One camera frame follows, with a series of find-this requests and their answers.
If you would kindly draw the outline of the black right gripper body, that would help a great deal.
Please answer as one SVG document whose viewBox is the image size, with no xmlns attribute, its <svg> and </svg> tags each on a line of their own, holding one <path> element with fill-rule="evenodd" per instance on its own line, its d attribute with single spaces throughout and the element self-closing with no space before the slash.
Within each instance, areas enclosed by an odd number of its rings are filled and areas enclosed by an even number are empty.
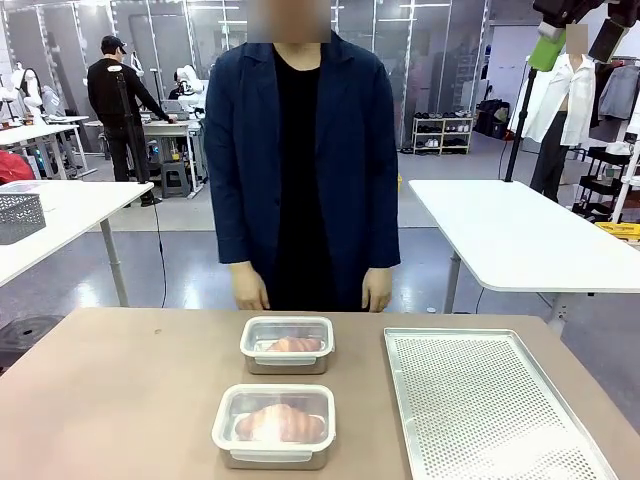
<svg viewBox="0 0 640 480">
<path fill-rule="evenodd" d="M 533 9 L 549 25 L 567 25 L 578 23 L 603 4 L 608 19 L 618 25 L 634 25 L 640 20 L 640 0 L 533 0 Z"/>
</svg>

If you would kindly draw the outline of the golden croissant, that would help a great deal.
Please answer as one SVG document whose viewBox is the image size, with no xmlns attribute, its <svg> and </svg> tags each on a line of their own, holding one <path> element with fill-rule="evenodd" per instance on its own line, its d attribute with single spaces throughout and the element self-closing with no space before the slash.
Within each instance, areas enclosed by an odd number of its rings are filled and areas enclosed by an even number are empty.
<svg viewBox="0 0 640 480">
<path fill-rule="evenodd" d="M 275 404 L 239 420 L 235 432 L 239 440 L 313 444 L 323 439 L 322 417 L 307 414 L 286 404 Z"/>
<path fill-rule="evenodd" d="M 283 337 L 271 344 L 267 352 L 318 352 L 323 348 L 323 342 L 318 338 Z"/>
</svg>

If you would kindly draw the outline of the person's right forearm navy sleeve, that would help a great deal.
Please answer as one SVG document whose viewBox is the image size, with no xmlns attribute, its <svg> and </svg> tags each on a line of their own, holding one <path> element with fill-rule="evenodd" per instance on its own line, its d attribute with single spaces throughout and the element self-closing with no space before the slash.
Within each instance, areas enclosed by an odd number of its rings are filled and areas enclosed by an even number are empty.
<svg viewBox="0 0 640 480">
<path fill-rule="evenodd" d="M 213 183 L 211 197 L 220 262 L 235 264 L 248 261 L 248 233 L 239 190 L 223 183 Z"/>
</svg>

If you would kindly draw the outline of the person's left forearm navy sleeve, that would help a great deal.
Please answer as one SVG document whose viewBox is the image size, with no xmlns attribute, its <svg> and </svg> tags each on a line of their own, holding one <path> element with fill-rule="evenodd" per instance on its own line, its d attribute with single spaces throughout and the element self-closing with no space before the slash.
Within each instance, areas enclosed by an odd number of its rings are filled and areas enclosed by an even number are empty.
<svg viewBox="0 0 640 480">
<path fill-rule="evenodd" d="M 391 268 L 400 263 L 397 184 L 376 182 L 367 197 L 368 263 Z"/>
</svg>

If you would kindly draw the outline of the person's left hand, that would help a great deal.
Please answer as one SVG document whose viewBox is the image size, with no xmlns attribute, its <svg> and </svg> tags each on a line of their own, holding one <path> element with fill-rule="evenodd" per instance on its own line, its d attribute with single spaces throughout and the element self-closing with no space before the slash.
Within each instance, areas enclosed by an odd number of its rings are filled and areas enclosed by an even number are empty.
<svg viewBox="0 0 640 480">
<path fill-rule="evenodd" d="M 361 308 L 370 313 L 380 313 L 392 296 L 392 269 L 369 268 L 362 283 Z"/>
</svg>

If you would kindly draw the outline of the person's right hand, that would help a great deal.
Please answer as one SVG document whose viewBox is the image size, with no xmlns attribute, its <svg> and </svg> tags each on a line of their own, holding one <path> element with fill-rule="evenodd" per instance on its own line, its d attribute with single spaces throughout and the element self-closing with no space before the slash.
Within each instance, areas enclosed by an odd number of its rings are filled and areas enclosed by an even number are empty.
<svg viewBox="0 0 640 480">
<path fill-rule="evenodd" d="M 269 310 L 266 285 L 252 264 L 250 262 L 234 263 L 229 269 L 237 307 L 240 310 Z"/>
</svg>

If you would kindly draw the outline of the grey hanging jacket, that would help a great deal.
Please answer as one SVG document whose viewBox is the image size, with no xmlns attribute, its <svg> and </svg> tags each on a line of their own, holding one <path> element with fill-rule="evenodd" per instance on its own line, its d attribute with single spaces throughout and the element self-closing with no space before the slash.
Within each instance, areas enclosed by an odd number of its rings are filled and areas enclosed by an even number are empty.
<svg viewBox="0 0 640 480">
<path fill-rule="evenodd" d="M 629 120 L 634 109 L 640 67 L 625 65 L 613 69 L 598 103 L 598 118 Z"/>
</svg>

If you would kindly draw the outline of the black bag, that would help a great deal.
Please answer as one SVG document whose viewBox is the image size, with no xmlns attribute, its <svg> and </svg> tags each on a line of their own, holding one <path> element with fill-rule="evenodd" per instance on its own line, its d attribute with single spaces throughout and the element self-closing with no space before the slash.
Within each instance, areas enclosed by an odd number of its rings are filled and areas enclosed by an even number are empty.
<svg viewBox="0 0 640 480">
<path fill-rule="evenodd" d="M 481 101 L 476 108 L 474 130 L 482 135 L 503 140 L 506 135 L 511 105 L 502 99 Z"/>
</svg>

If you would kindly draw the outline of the wooden shoe rack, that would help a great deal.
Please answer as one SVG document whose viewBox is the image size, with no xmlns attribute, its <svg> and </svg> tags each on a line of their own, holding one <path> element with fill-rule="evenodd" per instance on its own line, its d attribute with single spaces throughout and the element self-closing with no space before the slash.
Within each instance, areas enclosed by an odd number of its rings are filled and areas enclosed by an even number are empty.
<svg viewBox="0 0 640 480">
<path fill-rule="evenodd" d="M 413 117 L 413 154 L 468 154 L 474 118 L 467 112 L 417 113 Z"/>
</svg>

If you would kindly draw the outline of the black utility cart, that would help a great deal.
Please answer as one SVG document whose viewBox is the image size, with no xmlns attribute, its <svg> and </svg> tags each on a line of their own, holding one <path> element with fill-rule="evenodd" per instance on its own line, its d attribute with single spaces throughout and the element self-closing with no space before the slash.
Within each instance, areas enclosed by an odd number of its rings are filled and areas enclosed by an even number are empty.
<svg viewBox="0 0 640 480">
<path fill-rule="evenodd" d="M 629 145 L 622 143 L 620 153 L 610 153 L 605 146 L 581 150 L 582 160 L 589 160 L 587 173 L 578 182 L 571 211 L 591 223 L 610 221 L 622 189 L 622 178 L 631 161 Z"/>
</svg>

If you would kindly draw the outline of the yellow plastic crate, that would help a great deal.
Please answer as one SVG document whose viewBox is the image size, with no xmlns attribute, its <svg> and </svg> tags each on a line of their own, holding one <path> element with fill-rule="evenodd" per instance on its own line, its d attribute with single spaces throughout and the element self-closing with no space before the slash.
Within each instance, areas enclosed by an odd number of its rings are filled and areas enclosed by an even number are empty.
<svg viewBox="0 0 640 480">
<path fill-rule="evenodd" d="M 596 222 L 595 225 L 624 242 L 640 245 L 640 223 Z"/>
</svg>

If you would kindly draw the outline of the grey workbench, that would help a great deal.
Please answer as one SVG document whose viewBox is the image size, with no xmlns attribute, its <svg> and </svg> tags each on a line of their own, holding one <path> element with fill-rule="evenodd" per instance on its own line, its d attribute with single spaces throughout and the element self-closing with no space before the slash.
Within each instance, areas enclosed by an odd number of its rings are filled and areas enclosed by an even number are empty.
<svg viewBox="0 0 640 480">
<path fill-rule="evenodd" d="M 188 199 L 196 197 L 208 180 L 201 121 L 191 119 L 167 123 L 149 120 L 143 123 L 143 131 L 152 149 L 150 172 L 159 174 L 161 182 L 163 163 L 183 161 L 193 191 Z"/>
</svg>

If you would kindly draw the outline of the grey plastic stool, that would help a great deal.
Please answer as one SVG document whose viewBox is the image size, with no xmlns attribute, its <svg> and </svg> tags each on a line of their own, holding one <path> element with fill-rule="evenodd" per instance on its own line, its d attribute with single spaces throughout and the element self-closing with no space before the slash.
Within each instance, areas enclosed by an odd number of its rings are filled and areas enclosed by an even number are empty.
<svg viewBox="0 0 640 480">
<path fill-rule="evenodd" d="M 188 198 L 193 193 L 183 161 L 165 162 L 161 165 L 161 188 L 164 198 Z"/>
</svg>

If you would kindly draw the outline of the white table with basket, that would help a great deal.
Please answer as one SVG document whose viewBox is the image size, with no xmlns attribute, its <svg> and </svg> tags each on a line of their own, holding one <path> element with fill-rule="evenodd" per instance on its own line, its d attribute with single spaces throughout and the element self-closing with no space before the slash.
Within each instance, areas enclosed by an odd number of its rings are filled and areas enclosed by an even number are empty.
<svg viewBox="0 0 640 480">
<path fill-rule="evenodd" d="M 16 181 L 0 186 L 0 194 L 37 195 L 45 219 L 43 229 L 12 245 L 0 246 L 0 287 L 99 225 L 119 305 L 127 307 L 129 300 L 109 218 L 152 188 L 150 182 L 81 180 Z"/>
</svg>

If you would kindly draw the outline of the grey mesh basket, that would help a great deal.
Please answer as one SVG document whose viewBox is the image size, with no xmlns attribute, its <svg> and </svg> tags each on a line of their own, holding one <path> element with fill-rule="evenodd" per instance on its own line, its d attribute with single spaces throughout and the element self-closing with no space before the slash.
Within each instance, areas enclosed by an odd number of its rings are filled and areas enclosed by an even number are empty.
<svg viewBox="0 0 640 480">
<path fill-rule="evenodd" d="M 0 245 L 12 245 L 45 227 L 38 194 L 0 193 Z"/>
</svg>

